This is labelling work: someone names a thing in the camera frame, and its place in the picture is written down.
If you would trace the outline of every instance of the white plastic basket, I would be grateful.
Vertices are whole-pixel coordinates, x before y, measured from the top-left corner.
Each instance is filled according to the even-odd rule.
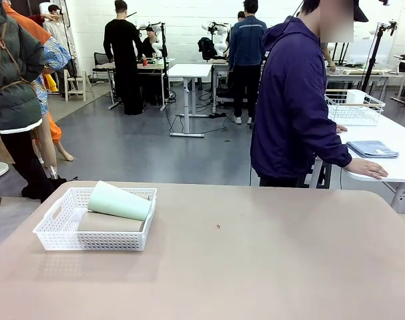
[[[349,101],[350,90],[326,91],[328,117],[341,125],[377,125],[386,104],[362,91],[353,91],[360,94],[361,102]]]
[[[143,251],[155,213],[157,189],[123,190],[151,201],[142,232],[82,232],[79,222],[94,188],[70,188],[49,208],[33,230],[45,250]]]

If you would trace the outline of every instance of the folded blue cloth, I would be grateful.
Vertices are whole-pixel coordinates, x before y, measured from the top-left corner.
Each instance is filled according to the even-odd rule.
[[[351,141],[347,145],[363,158],[396,159],[400,155],[399,152],[390,150],[380,141]]]

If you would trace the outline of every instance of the white wall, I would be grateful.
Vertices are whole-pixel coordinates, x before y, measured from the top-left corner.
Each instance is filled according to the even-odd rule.
[[[66,0],[66,2],[81,68],[90,71],[93,67],[93,53],[104,52],[104,27],[115,18],[114,1]],[[212,19],[234,24],[238,11],[242,10],[242,2],[242,0],[151,0],[127,3],[128,13],[137,11],[137,15],[129,18],[130,22],[166,23],[169,57],[176,58],[180,63],[197,63],[202,62],[197,42],[201,37],[207,36],[201,24]],[[281,23],[300,3],[301,0],[259,0],[258,18],[265,21],[268,26]],[[396,34],[396,40],[395,37],[389,39],[395,41],[396,45],[392,54],[405,53],[405,10],[402,11],[403,6],[405,8],[405,0],[394,0],[394,3],[391,7],[383,7],[377,0],[360,0],[360,5],[371,20],[371,24],[357,26],[357,29],[361,33],[366,33],[375,29],[377,21],[395,19],[400,22],[400,29]]]

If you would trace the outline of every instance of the green puffer jacket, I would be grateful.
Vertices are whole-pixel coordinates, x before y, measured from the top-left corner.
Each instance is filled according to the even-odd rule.
[[[32,82],[44,68],[43,46],[20,27],[15,20],[7,17],[0,0],[0,36],[2,24],[7,24],[5,44],[21,69],[5,50],[1,51],[0,88],[20,80],[20,76]],[[28,131],[30,126],[41,120],[41,108],[30,84],[20,83],[0,90],[0,132],[17,130]]]

